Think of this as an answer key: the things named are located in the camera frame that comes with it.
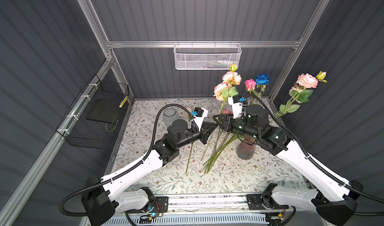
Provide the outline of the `pink ribbed glass vase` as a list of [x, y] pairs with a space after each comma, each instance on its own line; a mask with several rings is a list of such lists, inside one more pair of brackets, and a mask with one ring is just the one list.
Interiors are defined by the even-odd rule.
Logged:
[[241, 140], [241, 143], [236, 148], [237, 156], [243, 160], [251, 159], [256, 150], [256, 139], [247, 135], [239, 137], [239, 139]]

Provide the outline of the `magenta pink artificial rose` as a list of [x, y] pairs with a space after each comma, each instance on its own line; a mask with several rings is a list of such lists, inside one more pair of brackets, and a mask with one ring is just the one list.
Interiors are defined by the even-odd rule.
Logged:
[[246, 87], [246, 91], [249, 94], [254, 95], [254, 96], [257, 95], [257, 92], [256, 92], [257, 83], [253, 79], [245, 81], [245, 87]]

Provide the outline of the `blue artificial rose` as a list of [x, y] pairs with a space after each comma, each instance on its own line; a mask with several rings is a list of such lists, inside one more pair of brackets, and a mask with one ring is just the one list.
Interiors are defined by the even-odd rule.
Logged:
[[256, 76], [255, 83], [257, 84], [259, 94], [263, 95], [266, 90], [267, 84], [270, 83], [270, 76], [268, 74], [260, 74]]

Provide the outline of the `pale pink carnation spray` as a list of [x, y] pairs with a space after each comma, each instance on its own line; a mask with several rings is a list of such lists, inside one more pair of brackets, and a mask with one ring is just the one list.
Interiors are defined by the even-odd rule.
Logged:
[[275, 117], [282, 117], [286, 114], [296, 112], [301, 104], [309, 102], [310, 96], [313, 94], [314, 89], [317, 88], [318, 84], [327, 83], [326, 81], [327, 72], [320, 71], [316, 76], [309, 73], [301, 74], [298, 76], [296, 82], [289, 90], [290, 99], [286, 104], [279, 106], [278, 112]]

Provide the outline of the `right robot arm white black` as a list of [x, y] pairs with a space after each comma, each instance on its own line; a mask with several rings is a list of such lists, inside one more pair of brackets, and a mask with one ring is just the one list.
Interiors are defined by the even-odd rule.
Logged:
[[220, 114], [213, 117], [218, 126], [254, 139], [258, 146], [287, 162], [314, 186], [311, 190], [294, 190], [269, 184], [258, 202], [266, 209], [293, 206], [316, 212], [327, 222], [343, 226], [357, 208], [356, 193], [347, 189], [355, 183], [337, 176], [319, 161], [311, 162], [298, 141], [280, 127], [270, 126], [269, 111], [260, 105], [245, 107], [244, 113]]

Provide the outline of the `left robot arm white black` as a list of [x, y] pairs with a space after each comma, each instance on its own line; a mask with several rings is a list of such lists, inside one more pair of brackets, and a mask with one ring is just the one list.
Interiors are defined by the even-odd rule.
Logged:
[[199, 140], [207, 144], [209, 136], [217, 128], [214, 122], [203, 122], [199, 132], [195, 127], [188, 127], [183, 119], [175, 120], [164, 136], [157, 140], [147, 159], [139, 158], [124, 168], [103, 176], [91, 176], [86, 186], [103, 183], [100, 188], [82, 193], [81, 202], [86, 210], [92, 226], [106, 223], [115, 213], [123, 211], [151, 211], [155, 196], [147, 187], [142, 187], [127, 197], [122, 196], [124, 190], [147, 174], [165, 166], [179, 156], [179, 149]]

